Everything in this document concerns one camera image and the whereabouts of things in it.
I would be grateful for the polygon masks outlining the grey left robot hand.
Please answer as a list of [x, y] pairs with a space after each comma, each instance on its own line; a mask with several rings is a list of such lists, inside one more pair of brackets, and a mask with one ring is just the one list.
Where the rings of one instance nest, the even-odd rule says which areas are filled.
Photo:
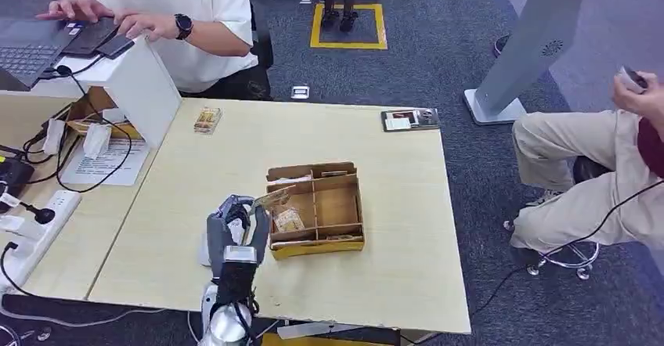
[[256, 251], [256, 263], [260, 265], [265, 257], [265, 248], [270, 229], [268, 213], [262, 205], [253, 205], [254, 198], [250, 196], [230, 195], [224, 202], [207, 217], [207, 252], [211, 263], [212, 275], [222, 275], [223, 254], [226, 246], [239, 246], [233, 240], [228, 224], [235, 219], [244, 223], [244, 229], [251, 226], [250, 215], [254, 215], [254, 233], [249, 247]]

